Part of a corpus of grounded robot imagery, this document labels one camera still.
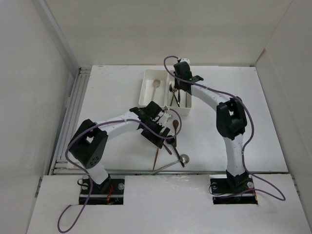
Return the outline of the black fork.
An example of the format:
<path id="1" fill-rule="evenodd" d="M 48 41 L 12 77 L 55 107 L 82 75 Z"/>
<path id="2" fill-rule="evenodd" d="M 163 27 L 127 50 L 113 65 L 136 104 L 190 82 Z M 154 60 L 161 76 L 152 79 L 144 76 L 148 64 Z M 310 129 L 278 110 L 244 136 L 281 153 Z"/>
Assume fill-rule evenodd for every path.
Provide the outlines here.
<path id="1" fill-rule="evenodd" d="M 170 85 L 169 85 L 169 91 L 170 91 L 170 93 L 172 94 L 172 98 L 171 98 L 170 106 L 172 106 L 173 101 L 175 100 L 175 102 L 176 102 L 177 106 L 178 106 L 178 107 L 180 107 L 180 105 L 179 105 L 179 101 L 178 101 L 178 98 L 177 98 L 177 97 L 176 97 L 176 95 L 175 95 L 176 88 L 174 88 L 174 87 L 172 86 L 172 84 L 171 84 L 171 83 L 170 83 Z"/>

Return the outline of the beige spoon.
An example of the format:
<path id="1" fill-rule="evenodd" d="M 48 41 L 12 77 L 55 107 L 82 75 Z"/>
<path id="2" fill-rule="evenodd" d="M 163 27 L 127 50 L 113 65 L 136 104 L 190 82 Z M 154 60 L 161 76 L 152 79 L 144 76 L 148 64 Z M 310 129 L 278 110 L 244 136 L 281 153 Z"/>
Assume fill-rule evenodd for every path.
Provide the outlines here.
<path id="1" fill-rule="evenodd" d="M 160 86 L 160 84 L 161 84 L 161 81 L 159 79 L 155 79 L 153 81 L 153 92 L 152 92 L 152 96 L 151 96 L 151 101 L 154 100 L 155 94 L 156 94 L 156 90 Z"/>

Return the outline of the brown spoon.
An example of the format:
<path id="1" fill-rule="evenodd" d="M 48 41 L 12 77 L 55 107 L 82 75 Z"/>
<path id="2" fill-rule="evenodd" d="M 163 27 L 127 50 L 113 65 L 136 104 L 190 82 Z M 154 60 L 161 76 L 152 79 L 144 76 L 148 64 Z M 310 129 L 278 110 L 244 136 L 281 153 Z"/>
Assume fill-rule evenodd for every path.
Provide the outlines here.
<path id="1" fill-rule="evenodd" d="M 177 142 L 176 142 L 176 134 L 177 134 L 177 129 L 179 127 L 179 122 L 178 120 L 173 120 L 173 127 L 174 127 L 174 131 L 175 131 L 175 147 L 177 146 Z"/>

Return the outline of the copper fork long handle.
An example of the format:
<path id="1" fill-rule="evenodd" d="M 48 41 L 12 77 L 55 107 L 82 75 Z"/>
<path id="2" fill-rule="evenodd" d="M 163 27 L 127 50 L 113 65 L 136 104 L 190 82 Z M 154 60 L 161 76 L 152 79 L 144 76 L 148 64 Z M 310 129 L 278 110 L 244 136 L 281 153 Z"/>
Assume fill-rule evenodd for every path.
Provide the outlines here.
<path id="1" fill-rule="evenodd" d="M 176 96 L 175 96 L 175 92 L 176 92 L 176 91 L 177 91 L 176 88 L 173 88 L 172 91 L 171 91 L 171 93 L 172 93 L 172 98 L 171 98 L 170 106 L 172 106 L 174 99 L 176 99 Z"/>

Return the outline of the copper spoon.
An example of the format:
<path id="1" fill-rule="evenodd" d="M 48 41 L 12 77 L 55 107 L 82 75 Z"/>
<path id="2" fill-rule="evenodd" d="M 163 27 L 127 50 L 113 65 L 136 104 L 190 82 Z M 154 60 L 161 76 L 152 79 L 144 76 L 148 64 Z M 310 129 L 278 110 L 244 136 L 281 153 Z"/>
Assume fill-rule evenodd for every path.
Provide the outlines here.
<path id="1" fill-rule="evenodd" d="M 157 162 L 159 150 L 160 150 L 160 148 L 158 147 L 157 150 L 156 150 L 156 154 L 155 154 L 155 158 L 154 158 L 154 163 L 153 163 L 153 168 L 152 168 L 152 170 L 155 170 L 155 166 L 156 166 L 156 162 Z"/>

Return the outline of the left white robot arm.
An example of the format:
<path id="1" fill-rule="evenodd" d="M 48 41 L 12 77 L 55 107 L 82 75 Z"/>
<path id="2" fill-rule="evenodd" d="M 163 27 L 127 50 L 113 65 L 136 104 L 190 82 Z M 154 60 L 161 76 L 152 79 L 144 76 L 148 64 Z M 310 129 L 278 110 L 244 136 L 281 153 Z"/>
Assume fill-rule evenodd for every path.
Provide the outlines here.
<path id="1" fill-rule="evenodd" d="M 80 167 L 90 177 L 98 193 L 108 190 L 111 181 L 102 159 L 106 143 L 126 132 L 141 130 L 141 135 L 155 146 L 162 148 L 170 129 L 165 126 L 171 118 L 158 104 L 151 101 L 146 107 L 133 107 L 126 113 L 107 121 L 87 119 L 75 132 L 65 153 L 80 162 Z"/>

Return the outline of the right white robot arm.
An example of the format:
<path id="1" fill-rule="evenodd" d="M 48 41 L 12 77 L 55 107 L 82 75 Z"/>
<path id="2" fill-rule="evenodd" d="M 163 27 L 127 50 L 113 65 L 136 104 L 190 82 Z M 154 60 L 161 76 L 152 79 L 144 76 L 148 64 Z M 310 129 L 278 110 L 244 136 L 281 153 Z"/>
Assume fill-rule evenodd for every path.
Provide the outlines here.
<path id="1" fill-rule="evenodd" d="M 193 76 L 187 62 L 174 65 L 175 86 L 209 105 L 216 112 L 216 128 L 223 137 L 226 154 L 226 187 L 232 193 L 241 189 L 249 179 L 243 166 L 243 135 L 247 119 L 238 97 L 229 97 L 204 87 L 203 78 Z"/>

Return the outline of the black spoon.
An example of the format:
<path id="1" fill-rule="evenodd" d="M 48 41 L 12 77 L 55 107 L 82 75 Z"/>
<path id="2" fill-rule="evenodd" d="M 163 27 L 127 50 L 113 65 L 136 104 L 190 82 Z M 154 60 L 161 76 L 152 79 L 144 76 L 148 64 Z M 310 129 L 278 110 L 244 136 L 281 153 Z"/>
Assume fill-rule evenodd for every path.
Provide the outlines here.
<path id="1" fill-rule="evenodd" d="M 184 164 L 183 161 L 180 160 L 180 154 L 178 153 L 178 151 L 177 151 L 177 149 L 176 149 L 175 138 L 167 139 L 167 140 L 166 140 L 166 143 L 172 146 L 172 148 L 173 148 L 173 150 L 174 150 L 174 152 L 175 152 L 175 154 L 176 154 L 178 160 L 180 161 L 181 166 L 184 168 L 184 167 L 185 167 L 185 164 Z"/>

